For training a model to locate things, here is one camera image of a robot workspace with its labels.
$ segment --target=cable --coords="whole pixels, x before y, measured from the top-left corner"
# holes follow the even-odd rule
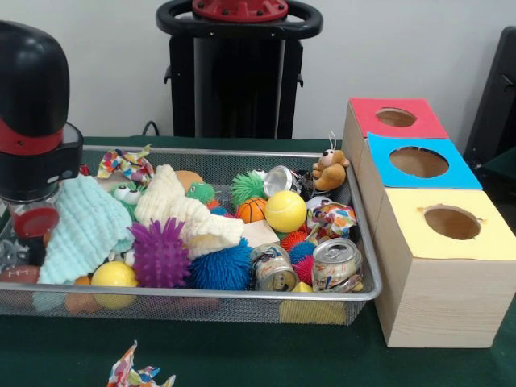
[[[148,127],[154,127],[154,133],[156,136],[160,135],[160,130],[154,121],[149,121],[145,124],[144,131],[142,131],[142,135],[147,135]]]

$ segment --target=blue cardboard top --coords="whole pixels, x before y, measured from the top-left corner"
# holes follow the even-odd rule
[[[459,151],[449,139],[412,139],[382,137],[368,133],[369,149],[383,184],[397,188],[482,189]],[[436,177],[418,177],[398,169],[390,155],[403,148],[416,148],[437,153],[448,163],[448,169]]]

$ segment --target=red cardboard top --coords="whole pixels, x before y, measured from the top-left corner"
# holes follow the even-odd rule
[[[356,120],[364,137],[447,139],[443,125],[424,99],[352,98]]]

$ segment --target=orange toy basketball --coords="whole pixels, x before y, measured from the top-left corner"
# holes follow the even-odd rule
[[[258,222],[265,219],[265,205],[267,201],[262,198],[246,200],[236,209],[236,217],[244,223]]]

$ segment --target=circular hole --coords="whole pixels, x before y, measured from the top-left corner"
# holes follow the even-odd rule
[[[416,122],[416,117],[406,110],[394,107],[384,107],[377,112],[377,118],[390,127],[410,127]]]
[[[435,232],[448,238],[466,240],[481,232],[473,214],[454,206],[434,206],[425,211],[425,220]]]
[[[404,173],[423,178],[440,176],[449,168],[444,157],[424,148],[399,148],[390,154],[389,159]]]

